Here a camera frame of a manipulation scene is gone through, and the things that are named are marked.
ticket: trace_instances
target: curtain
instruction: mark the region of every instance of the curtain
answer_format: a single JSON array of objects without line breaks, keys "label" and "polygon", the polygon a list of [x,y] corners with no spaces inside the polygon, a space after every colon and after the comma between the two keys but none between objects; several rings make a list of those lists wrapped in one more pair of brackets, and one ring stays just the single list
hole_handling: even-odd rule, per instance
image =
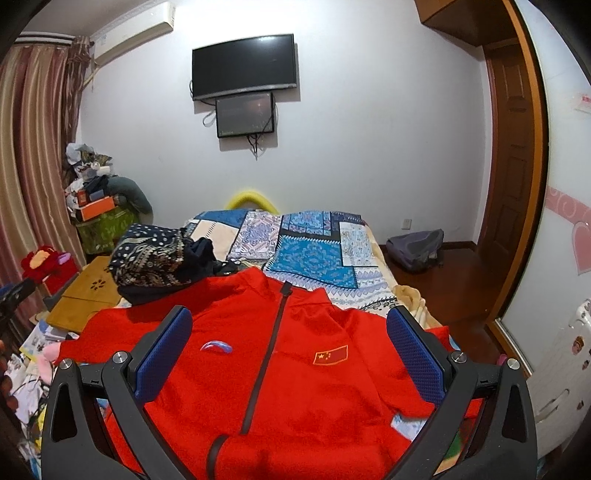
[{"label": "curtain", "polygon": [[[61,104],[63,118],[63,136],[66,145],[76,140],[76,128],[82,99],[84,75],[90,64],[90,38],[76,37],[68,49],[66,72],[64,75],[64,101]],[[68,186],[75,179],[75,174],[63,155],[63,186]]]},{"label": "curtain", "polygon": [[[15,45],[0,65],[0,285],[19,282],[21,259],[40,245],[85,264],[62,185],[68,59],[68,46]],[[20,318],[41,308],[35,294]]]}]

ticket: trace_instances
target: gray backpack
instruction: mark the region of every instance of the gray backpack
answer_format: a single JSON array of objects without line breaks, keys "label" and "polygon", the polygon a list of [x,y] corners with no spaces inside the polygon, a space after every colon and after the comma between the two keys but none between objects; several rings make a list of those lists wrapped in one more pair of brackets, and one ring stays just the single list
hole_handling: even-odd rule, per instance
[{"label": "gray backpack", "polygon": [[388,256],[409,272],[424,271],[438,263],[443,230],[393,236],[386,242]]}]

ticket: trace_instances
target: pink wall decal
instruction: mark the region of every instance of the pink wall decal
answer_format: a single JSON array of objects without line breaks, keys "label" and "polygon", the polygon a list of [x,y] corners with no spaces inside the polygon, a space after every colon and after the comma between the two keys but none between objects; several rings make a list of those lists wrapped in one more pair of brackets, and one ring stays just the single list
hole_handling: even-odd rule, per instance
[{"label": "pink wall decal", "polygon": [[579,275],[591,271],[591,208],[550,186],[545,207],[573,224],[573,252]]}]

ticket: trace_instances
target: green bag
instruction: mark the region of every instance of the green bag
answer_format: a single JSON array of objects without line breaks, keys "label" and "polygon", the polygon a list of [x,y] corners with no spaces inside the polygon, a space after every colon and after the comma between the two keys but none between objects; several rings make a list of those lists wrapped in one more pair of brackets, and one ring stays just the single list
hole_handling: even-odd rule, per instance
[{"label": "green bag", "polygon": [[115,207],[99,216],[78,223],[76,228],[82,240],[82,248],[89,255],[111,253],[115,243],[132,223],[139,223],[133,210]]}]

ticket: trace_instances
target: wooden cabinet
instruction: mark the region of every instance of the wooden cabinet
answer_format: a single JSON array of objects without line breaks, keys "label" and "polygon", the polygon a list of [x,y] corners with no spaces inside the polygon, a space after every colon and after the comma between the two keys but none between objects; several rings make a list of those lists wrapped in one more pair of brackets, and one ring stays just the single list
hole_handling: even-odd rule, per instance
[{"label": "wooden cabinet", "polygon": [[421,23],[480,46],[515,37],[502,0],[415,0]]}]

